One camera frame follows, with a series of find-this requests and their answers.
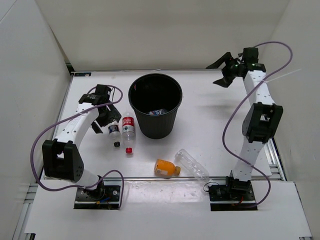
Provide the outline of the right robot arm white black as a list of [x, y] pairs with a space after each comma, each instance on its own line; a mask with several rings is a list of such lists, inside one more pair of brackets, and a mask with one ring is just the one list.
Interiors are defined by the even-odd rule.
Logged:
[[215, 85], [227, 88], [236, 77], [243, 79], [246, 100], [250, 109], [242, 123], [243, 145], [238, 162], [226, 178], [224, 193], [230, 200], [236, 200], [247, 193], [251, 186], [252, 170], [264, 145], [278, 128], [283, 115], [283, 107], [277, 105], [269, 92], [265, 65], [258, 62], [259, 50], [256, 47], [243, 49], [241, 58], [234, 58], [226, 52], [208, 69], [217, 69], [221, 65], [221, 79]]

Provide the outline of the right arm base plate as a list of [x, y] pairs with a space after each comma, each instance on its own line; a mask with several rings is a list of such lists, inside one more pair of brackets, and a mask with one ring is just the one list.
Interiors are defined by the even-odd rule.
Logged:
[[231, 194], [227, 186], [217, 182], [208, 182], [203, 191], [209, 195], [211, 212], [257, 211], [256, 198], [253, 187], [250, 186], [244, 194]]

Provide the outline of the black plastic waste bin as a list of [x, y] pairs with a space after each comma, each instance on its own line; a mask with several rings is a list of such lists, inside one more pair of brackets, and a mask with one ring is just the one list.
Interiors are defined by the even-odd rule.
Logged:
[[[171, 76], [150, 73], [136, 79], [128, 90], [128, 101], [141, 132], [150, 139], [168, 136], [175, 123], [183, 100], [180, 84]], [[162, 115], [149, 115], [149, 111], [166, 109]]]

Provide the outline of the clear bottle colourful label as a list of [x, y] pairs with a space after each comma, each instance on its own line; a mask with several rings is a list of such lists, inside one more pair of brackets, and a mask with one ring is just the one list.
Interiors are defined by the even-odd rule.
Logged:
[[151, 116], [159, 116], [159, 115], [163, 115], [166, 114], [168, 111], [164, 108], [161, 109], [157, 109], [157, 110], [151, 110], [149, 112], [147, 112], [149, 115]]

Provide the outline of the clear unlabelled plastic bottle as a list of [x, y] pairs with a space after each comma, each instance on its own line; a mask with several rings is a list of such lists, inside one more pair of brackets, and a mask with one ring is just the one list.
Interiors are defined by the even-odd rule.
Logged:
[[210, 179], [207, 169], [193, 158], [185, 149], [180, 149], [174, 156], [177, 163], [182, 165], [192, 177], [206, 183]]

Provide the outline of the pepsi bottle black cap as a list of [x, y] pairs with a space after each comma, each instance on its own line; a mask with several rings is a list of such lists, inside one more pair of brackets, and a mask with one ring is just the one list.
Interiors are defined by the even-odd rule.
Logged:
[[112, 139], [113, 146], [119, 148], [121, 146], [121, 133], [119, 129], [119, 124], [117, 121], [110, 123], [107, 126], [108, 135]]

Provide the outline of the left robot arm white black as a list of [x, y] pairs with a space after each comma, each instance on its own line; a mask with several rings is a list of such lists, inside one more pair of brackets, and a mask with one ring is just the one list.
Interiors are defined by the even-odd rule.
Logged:
[[91, 128], [96, 134], [113, 122], [119, 122], [121, 114], [111, 102], [111, 85], [98, 84], [94, 92], [85, 93], [78, 101], [73, 117], [53, 140], [42, 144], [44, 173], [47, 177], [76, 184], [87, 189], [93, 200], [100, 200], [105, 188], [99, 181], [101, 177], [85, 169], [79, 152], [81, 142]]

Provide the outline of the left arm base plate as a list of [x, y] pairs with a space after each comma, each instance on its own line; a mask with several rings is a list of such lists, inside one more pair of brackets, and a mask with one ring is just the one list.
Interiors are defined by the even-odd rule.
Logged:
[[75, 210], [118, 210], [121, 205], [121, 181], [103, 181], [102, 191], [78, 188], [73, 208]]

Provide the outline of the red label water bottle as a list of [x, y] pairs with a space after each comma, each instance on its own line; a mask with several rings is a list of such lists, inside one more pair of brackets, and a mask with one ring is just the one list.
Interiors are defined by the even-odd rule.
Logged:
[[131, 112], [127, 111], [122, 117], [122, 143], [125, 153], [132, 155], [136, 142], [135, 119]]

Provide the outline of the orange juice bottle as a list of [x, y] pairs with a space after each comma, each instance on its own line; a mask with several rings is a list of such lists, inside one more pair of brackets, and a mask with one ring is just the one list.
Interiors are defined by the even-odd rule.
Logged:
[[181, 168], [179, 166], [174, 165], [170, 161], [166, 161], [163, 159], [157, 159], [154, 165], [154, 173], [156, 176], [163, 177], [172, 177], [179, 176], [181, 172]]

